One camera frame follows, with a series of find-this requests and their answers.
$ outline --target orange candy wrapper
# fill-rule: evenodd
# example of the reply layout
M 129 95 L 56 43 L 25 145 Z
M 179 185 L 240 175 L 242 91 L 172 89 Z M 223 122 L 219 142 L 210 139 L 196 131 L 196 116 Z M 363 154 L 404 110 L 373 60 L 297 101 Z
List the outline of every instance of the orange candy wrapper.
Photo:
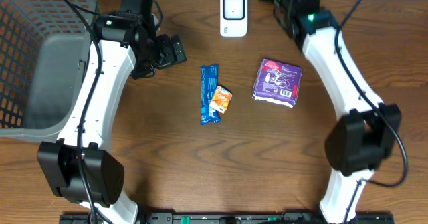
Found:
M 224 114 L 227 110 L 230 99 L 232 99 L 232 93 L 221 86 L 217 86 L 213 99 L 211 99 L 211 102 L 209 103 L 209 107 Z

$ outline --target small snack packet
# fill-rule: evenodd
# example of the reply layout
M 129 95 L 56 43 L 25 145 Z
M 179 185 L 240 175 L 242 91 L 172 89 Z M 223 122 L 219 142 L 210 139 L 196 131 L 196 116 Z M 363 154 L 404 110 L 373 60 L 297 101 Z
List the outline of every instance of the small snack packet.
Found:
M 302 69 L 264 59 L 253 88 L 253 98 L 293 108 L 299 94 Z
M 232 99 L 232 93 L 221 86 L 217 86 L 214 92 L 214 96 L 209 103 L 209 107 L 224 114 L 229 105 L 230 99 Z

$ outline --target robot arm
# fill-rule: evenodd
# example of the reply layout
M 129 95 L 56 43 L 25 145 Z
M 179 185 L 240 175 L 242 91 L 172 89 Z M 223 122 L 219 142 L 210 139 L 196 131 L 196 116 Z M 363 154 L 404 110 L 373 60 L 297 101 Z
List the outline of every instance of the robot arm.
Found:
M 82 154 L 94 205 L 113 223 L 133 224 L 139 215 L 138 205 L 122 190 L 124 167 L 109 154 L 112 125 L 125 82 L 129 76 L 151 77 L 148 74 L 153 76 L 155 68 L 186 61 L 179 36 L 156 36 L 160 23 L 151 13 L 152 3 L 159 7 L 154 0 L 122 0 L 120 11 L 97 17 L 93 24 L 97 41 L 90 47 L 87 74 L 72 114 L 57 142 L 42 142 L 37 153 L 54 195 L 90 208 L 78 171 L 76 146 L 80 116 L 100 71 L 82 126 Z M 95 45 L 101 51 L 101 70 Z
M 345 72 L 334 44 L 339 26 L 331 12 L 320 7 L 320 0 L 265 1 L 275 3 L 275 18 L 315 67 L 334 105 L 338 123 L 325 144 L 332 172 L 320 210 L 327 223 L 347 222 L 355 218 L 366 181 L 381 161 L 391 155 L 395 139 Z M 398 107 L 385 106 L 373 92 L 351 58 L 342 33 L 338 44 L 357 84 L 397 131 L 401 120 Z

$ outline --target wooden table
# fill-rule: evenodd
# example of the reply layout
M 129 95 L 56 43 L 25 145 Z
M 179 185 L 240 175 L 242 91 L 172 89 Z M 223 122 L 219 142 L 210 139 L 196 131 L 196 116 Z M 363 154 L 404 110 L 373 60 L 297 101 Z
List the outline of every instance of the wooden table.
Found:
M 336 119 L 318 74 L 272 17 L 273 5 L 249 0 L 247 35 L 224 38 L 219 0 L 158 2 L 161 33 L 180 34 L 187 62 L 125 85 L 112 137 L 124 190 L 140 204 L 177 212 L 315 209 L 330 176 L 324 139 Z M 339 21 L 354 2 L 322 0 Z M 99 4 L 107 12 L 120 0 Z M 396 223 L 428 223 L 427 9 L 428 0 L 364 0 L 344 29 L 367 82 L 403 114 L 409 177 L 395 189 L 367 186 L 358 204 L 359 211 L 391 211 Z M 263 58 L 302 67 L 295 108 L 251 98 Z M 220 124 L 200 126 L 199 66 L 212 63 L 234 95 Z M 87 212 L 53 196 L 37 148 L 1 140 L 0 223 L 57 223 L 61 213 Z M 395 147 L 374 178 L 393 182 L 401 168 Z

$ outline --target green led light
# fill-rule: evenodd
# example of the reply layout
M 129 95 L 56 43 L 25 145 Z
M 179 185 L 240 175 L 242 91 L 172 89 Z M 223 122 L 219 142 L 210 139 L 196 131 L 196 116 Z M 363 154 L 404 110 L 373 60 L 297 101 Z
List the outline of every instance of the green led light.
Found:
M 315 17 L 315 15 L 314 15 L 314 14 L 309 14 L 309 15 L 308 15 L 308 20 L 309 20 L 309 21 L 314 21 L 314 17 Z
M 181 217 L 181 224 L 190 224 L 190 217 Z

